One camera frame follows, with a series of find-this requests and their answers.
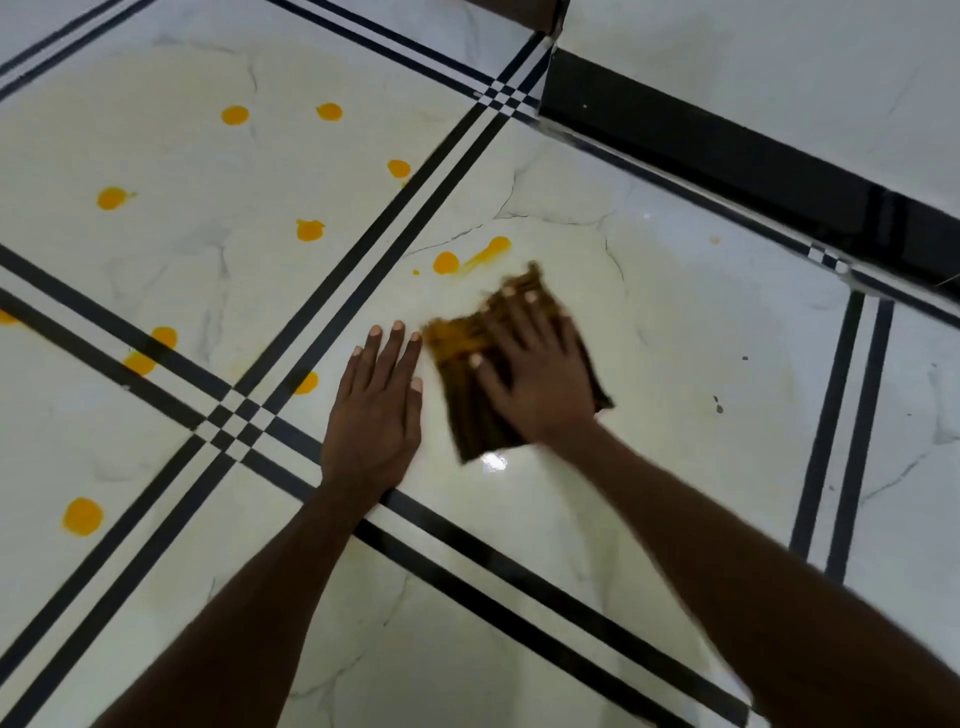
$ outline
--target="black square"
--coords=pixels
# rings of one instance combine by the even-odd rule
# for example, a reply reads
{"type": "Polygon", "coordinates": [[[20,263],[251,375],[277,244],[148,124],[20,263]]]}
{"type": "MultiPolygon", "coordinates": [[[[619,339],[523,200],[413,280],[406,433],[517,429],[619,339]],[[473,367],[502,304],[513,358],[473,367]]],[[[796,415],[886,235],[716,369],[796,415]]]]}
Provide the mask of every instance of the black square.
{"type": "Polygon", "coordinates": [[[242,417],[244,420],[249,422],[250,420],[253,419],[253,415],[255,415],[259,410],[260,410],[259,404],[251,400],[243,400],[243,403],[239,407],[237,407],[236,413],[240,415],[240,417],[242,417]]]}
{"type": "Polygon", "coordinates": [[[210,416],[207,419],[218,427],[223,427],[227,424],[227,420],[230,419],[231,414],[233,413],[230,412],[226,407],[224,407],[222,404],[218,404],[216,409],[210,413],[210,416]]]}
{"type": "Polygon", "coordinates": [[[259,427],[254,425],[247,425],[242,430],[240,430],[240,434],[237,435],[237,440],[242,442],[244,445],[249,445],[252,448],[253,443],[255,443],[259,439],[260,435],[262,434],[263,434],[263,430],[260,429],[259,427]]]}
{"type": "Polygon", "coordinates": [[[210,440],[210,443],[215,447],[223,451],[226,451],[231,445],[233,445],[233,438],[229,435],[228,432],[220,430],[217,434],[213,436],[213,439],[210,440]]]}

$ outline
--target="person's left arm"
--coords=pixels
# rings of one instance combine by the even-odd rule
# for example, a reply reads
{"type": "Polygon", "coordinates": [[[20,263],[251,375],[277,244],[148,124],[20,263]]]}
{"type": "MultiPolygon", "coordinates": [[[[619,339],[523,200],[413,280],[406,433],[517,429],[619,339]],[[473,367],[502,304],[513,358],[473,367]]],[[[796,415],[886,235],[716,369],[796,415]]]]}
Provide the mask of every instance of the person's left arm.
{"type": "Polygon", "coordinates": [[[397,362],[373,327],[347,364],[326,429],[323,482],[174,642],[94,723],[275,726],[310,620],[353,529],[402,480],[420,446],[420,336],[397,362]]]}

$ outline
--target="orange paint spot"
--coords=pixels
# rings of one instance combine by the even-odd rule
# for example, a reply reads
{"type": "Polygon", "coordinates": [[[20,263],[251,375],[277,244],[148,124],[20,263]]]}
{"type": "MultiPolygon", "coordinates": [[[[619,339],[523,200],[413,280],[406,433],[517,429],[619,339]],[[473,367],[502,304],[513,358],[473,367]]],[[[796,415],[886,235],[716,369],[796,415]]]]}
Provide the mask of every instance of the orange paint spot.
{"type": "Polygon", "coordinates": [[[344,115],[344,110],[336,104],[320,104],[317,107],[317,115],[323,121],[340,121],[340,118],[344,115]]]}
{"type": "Polygon", "coordinates": [[[104,187],[97,195],[97,206],[100,209],[117,209],[131,197],[136,197],[136,193],[120,187],[104,187]]]}
{"type": "Polygon", "coordinates": [[[490,245],[464,263],[464,273],[469,273],[478,265],[480,265],[480,263],[489,263],[493,261],[498,255],[503,255],[509,251],[510,247],[511,242],[509,237],[497,235],[493,240],[490,241],[490,245]]]}
{"type": "Polygon", "coordinates": [[[306,378],[300,383],[300,386],[297,387],[297,390],[294,392],[295,395],[308,395],[313,390],[317,388],[317,382],[320,381],[320,378],[317,376],[316,372],[311,372],[306,376],[306,378]]]}
{"type": "Polygon", "coordinates": [[[63,513],[63,527],[74,536],[89,536],[104,522],[104,509],[89,498],[70,502],[63,513]]]}
{"type": "Polygon", "coordinates": [[[460,259],[450,251],[443,251],[433,261],[433,269],[441,276],[456,273],[458,268],[460,268],[460,259]]]}
{"type": "Polygon", "coordinates": [[[250,118],[250,112],[246,107],[227,107],[221,112],[220,118],[227,126],[238,127],[250,118]]]}
{"type": "Polygon", "coordinates": [[[410,177],[410,165],[403,161],[403,159],[391,159],[387,162],[387,169],[389,169],[390,174],[398,180],[402,180],[404,177],[410,177]]]}
{"type": "Polygon", "coordinates": [[[320,220],[298,220],[297,237],[304,243],[312,243],[324,236],[324,224],[320,220]]]}
{"type": "MultiPolygon", "coordinates": [[[[151,333],[151,336],[170,349],[177,345],[177,332],[170,327],[157,327],[151,333]]],[[[133,352],[124,360],[124,366],[134,370],[140,376],[146,376],[154,370],[156,362],[146,354],[133,352]]]]}

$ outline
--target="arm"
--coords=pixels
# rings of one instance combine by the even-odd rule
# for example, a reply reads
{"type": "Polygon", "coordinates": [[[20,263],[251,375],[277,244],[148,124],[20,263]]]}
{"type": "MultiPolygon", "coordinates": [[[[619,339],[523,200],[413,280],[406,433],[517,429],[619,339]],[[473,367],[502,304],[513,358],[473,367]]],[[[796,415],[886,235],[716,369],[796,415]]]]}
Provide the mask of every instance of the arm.
{"type": "Polygon", "coordinates": [[[307,627],[356,525],[399,485],[420,446],[422,383],[413,334],[374,327],[347,364],[321,456],[324,482],[297,515],[94,724],[276,725],[307,627]]]}
{"type": "Polygon", "coordinates": [[[471,364],[493,406],[531,442],[579,470],[653,556],[674,592],[767,717],[784,726],[960,724],[960,679],[865,602],[593,419],[577,334],[558,336],[536,304],[517,300],[518,341],[485,311],[511,361],[504,387],[471,364]]]}

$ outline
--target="brown cloth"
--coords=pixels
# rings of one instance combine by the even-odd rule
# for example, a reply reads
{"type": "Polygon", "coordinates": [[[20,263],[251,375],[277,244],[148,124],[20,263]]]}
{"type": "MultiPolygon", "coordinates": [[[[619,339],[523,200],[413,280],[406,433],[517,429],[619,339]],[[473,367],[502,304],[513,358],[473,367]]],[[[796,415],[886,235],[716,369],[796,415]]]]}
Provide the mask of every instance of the brown cloth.
{"type": "MultiPolygon", "coordinates": [[[[537,263],[530,263],[524,275],[505,279],[503,285],[513,287],[519,296],[527,291],[536,292],[547,319],[559,335],[559,307],[550,292],[543,287],[540,266],[537,263]]],[[[487,305],[496,320],[516,335],[503,294],[494,293],[487,298],[487,305]]],[[[500,380],[508,388],[513,384],[510,363],[487,333],[480,314],[474,313],[472,316],[452,321],[434,319],[421,333],[444,382],[447,418],[450,420],[453,441],[460,452],[461,462],[468,463],[491,450],[526,445],[526,440],[493,411],[490,400],[480,388],[469,365],[470,355],[480,352],[493,365],[500,375],[500,380]]],[[[578,339],[577,344],[580,355],[587,364],[594,411],[613,407],[610,397],[600,388],[583,342],[578,339]]]]}

